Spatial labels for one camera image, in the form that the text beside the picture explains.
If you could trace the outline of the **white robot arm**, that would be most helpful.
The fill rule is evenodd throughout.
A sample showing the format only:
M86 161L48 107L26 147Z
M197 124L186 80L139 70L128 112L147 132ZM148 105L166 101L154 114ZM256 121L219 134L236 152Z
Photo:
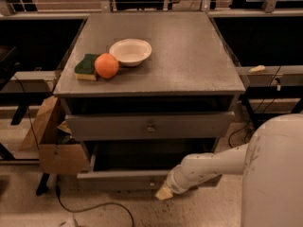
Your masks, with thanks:
M219 175L242 176L241 227L303 227L303 114L263 123L247 144L189 154L155 194L160 201Z

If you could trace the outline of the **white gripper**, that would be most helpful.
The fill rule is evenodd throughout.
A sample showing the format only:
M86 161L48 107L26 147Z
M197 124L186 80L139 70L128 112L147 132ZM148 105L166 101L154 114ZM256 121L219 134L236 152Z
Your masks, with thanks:
M178 165L169 172L165 184L156 192L155 197L160 201L168 200L173 197L173 193L183 194L190 188L189 169Z

